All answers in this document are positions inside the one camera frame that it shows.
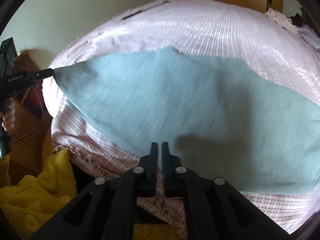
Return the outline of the left hand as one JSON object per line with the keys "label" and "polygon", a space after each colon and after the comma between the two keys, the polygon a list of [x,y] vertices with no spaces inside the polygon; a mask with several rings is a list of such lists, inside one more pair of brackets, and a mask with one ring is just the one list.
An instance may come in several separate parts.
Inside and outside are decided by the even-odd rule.
{"label": "left hand", "polygon": [[11,132],[14,129],[15,122],[15,104],[12,102],[9,105],[9,109],[6,113],[1,112],[1,126],[4,128],[6,132]]}

